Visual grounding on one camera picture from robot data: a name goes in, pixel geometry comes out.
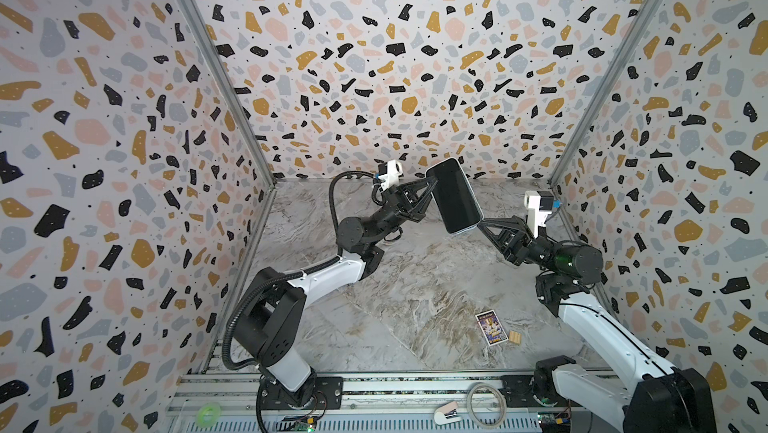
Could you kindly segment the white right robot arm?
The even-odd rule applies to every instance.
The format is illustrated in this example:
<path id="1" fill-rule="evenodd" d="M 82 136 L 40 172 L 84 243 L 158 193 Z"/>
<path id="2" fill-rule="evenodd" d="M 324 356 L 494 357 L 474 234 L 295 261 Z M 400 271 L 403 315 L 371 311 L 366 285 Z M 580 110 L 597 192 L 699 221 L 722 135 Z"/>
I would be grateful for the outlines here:
<path id="1" fill-rule="evenodd" d="M 619 379 L 612 383 L 561 355 L 537 362 L 537 395 L 572 400 L 620 432 L 716 431 L 706 378 L 646 346 L 593 295 L 603 266 L 598 249 L 533 234 L 517 216 L 485 219 L 478 228 L 508 262 L 540 267 L 538 301 L 573 328 Z"/>

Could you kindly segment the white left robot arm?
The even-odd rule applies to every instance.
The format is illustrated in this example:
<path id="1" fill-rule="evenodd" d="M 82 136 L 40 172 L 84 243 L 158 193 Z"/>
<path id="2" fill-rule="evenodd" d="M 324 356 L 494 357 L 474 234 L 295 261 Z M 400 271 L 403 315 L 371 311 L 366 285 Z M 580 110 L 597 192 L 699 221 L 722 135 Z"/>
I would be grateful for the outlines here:
<path id="1" fill-rule="evenodd" d="M 371 276 L 385 254 L 378 244 L 399 239 L 404 223 L 424 219 L 438 183 L 435 178 L 422 178 L 389 184 L 372 173 L 359 172 L 359 177 L 373 181 L 374 193 L 380 196 L 374 200 L 378 210 L 366 217 L 339 219 L 335 187 L 354 175 L 353 171 L 338 175 L 328 189 L 336 254 L 293 272 L 260 270 L 234 307 L 221 340 L 220 358 L 226 369 L 256 367 L 297 405 L 308 401 L 317 378 L 294 347 L 305 309 Z"/>

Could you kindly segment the phone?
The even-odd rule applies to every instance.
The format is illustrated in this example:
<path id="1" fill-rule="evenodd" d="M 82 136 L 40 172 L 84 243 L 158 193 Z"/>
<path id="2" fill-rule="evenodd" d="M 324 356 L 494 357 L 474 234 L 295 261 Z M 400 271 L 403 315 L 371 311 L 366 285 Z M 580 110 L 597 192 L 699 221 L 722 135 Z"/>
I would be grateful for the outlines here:
<path id="1" fill-rule="evenodd" d="M 456 158 L 447 158 L 431 166 L 427 169 L 427 176 L 437 180 L 432 195 L 449 234 L 472 229 L 484 219 L 474 191 Z"/>

